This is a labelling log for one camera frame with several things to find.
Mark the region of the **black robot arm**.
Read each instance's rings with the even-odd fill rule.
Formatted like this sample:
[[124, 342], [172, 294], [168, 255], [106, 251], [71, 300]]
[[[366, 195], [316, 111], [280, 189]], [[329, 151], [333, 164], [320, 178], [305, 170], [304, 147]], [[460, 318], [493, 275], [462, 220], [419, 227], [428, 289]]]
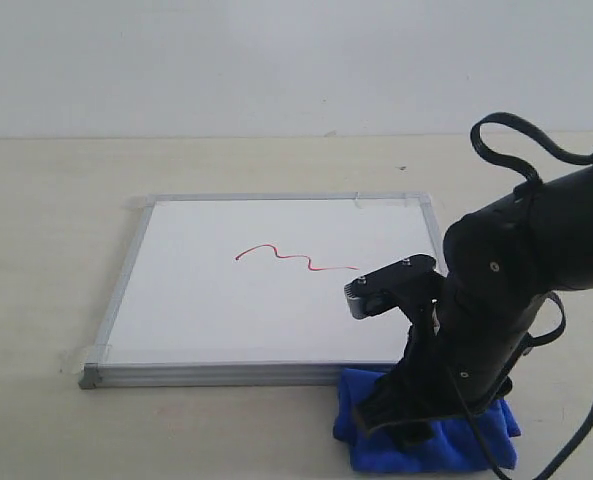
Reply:
[[465, 215], [443, 250], [446, 274], [416, 254], [345, 288], [355, 318], [396, 308], [410, 320], [402, 359], [354, 409], [363, 433], [388, 432], [398, 445], [507, 395], [519, 358], [557, 338], [529, 332], [542, 305], [593, 289], [593, 167]]

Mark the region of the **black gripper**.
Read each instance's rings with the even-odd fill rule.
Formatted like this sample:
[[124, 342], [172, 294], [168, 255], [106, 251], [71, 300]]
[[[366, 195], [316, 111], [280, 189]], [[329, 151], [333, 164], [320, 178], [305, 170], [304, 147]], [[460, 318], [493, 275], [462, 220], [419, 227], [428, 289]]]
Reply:
[[434, 437], [419, 418], [480, 414], [511, 391], [514, 310], [471, 299], [398, 299], [393, 305], [410, 321], [402, 359], [376, 382], [375, 396], [353, 407], [367, 435], [393, 434], [397, 448]]

